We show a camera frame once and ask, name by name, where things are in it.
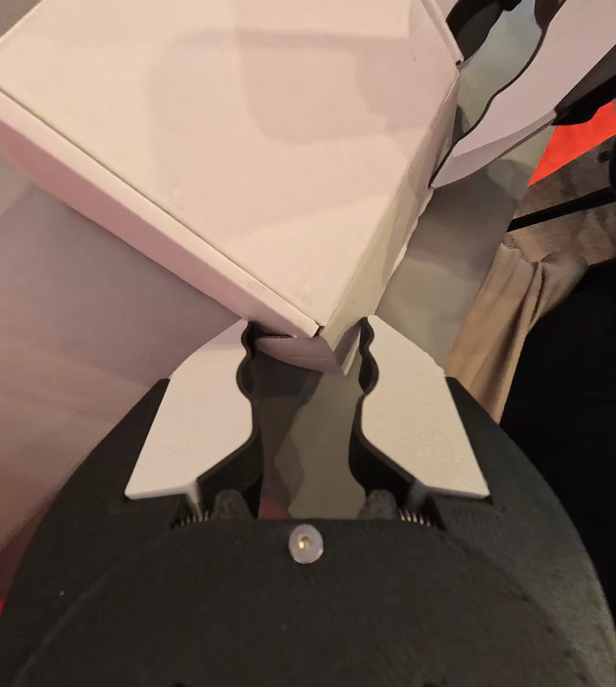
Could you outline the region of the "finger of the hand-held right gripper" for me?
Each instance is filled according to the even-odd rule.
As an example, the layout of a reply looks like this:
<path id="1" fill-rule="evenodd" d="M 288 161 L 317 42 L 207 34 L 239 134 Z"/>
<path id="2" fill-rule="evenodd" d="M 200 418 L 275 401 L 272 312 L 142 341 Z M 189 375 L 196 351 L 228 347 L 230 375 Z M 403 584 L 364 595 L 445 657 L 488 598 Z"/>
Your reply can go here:
<path id="1" fill-rule="evenodd" d="M 454 1 L 446 22 L 451 32 L 464 32 L 473 25 L 489 26 L 503 12 L 510 12 L 521 1 Z"/>
<path id="2" fill-rule="evenodd" d="M 549 126 L 566 96 L 616 47 L 616 1 L 564 1 L 544 27 L 537 6 L 520 1 L 463 64 L 460 130 L 433 188 L 472 175 Z"/>

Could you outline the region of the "person's beige trousers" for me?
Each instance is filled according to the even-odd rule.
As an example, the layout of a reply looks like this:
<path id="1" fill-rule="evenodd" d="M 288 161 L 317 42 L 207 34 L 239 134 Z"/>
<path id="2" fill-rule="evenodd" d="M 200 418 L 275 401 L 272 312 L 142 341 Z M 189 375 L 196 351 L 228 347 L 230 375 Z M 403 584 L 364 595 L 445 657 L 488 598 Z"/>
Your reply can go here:
<path id="1" fill-rule="evenodd" d="M 574 253 L 528 261 L 500 245 L 444 365 L 499 423 L 529 332 L 570 295 L 587 271 Z"/>

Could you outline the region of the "white cardboard box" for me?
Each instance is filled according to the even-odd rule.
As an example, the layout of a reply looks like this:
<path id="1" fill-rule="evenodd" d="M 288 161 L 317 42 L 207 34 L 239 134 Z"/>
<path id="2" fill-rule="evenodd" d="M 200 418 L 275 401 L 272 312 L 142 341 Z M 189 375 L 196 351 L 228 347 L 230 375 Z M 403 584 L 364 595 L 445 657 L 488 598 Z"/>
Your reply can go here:
<path id="1" fill-rule="evenodd" d="M 436 1 L 42 1 L 0 151 L 266 335 L 344 369 L 430 201 L 462 55 Z"/>

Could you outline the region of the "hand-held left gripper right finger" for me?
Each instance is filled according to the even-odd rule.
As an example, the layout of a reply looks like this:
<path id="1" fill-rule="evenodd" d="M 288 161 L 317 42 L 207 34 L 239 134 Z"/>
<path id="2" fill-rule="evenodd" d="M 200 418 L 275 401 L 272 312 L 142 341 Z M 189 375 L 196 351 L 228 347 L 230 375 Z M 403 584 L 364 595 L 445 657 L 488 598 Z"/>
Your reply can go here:
<path id="1" fill-rule="evenodd" d="M 484 501 L 489 485 L 447 377 L 433 357 L 378 316 L 361 321 L 348 465 L 366 496 L 386 491 L 421 512 L 432 495 Z"/>

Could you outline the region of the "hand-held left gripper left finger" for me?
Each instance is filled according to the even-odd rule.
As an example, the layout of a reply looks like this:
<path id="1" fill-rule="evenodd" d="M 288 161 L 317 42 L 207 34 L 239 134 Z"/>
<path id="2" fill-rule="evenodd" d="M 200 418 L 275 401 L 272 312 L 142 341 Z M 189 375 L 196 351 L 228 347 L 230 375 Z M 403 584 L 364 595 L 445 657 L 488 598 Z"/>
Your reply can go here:
<path id="1" fill-rule="evenodd" d="M 261 431 L 253 408 L 252 323 L 240 320 L 193 352 L 166 384 L 124 495 L 179 495 L 198 515 L 223 491 L 258 514 Z"/>

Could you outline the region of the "person's black clothing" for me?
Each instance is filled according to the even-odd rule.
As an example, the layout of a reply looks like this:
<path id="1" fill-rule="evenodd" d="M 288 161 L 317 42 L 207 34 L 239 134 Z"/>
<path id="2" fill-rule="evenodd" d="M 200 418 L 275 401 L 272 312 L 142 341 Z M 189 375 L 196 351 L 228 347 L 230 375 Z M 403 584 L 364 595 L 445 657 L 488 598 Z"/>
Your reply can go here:
<path id="1" fill-rule="evenodd" d="M 568 511 L 616 623 L 616 258 L 531 329 L 501 426 Z"/>

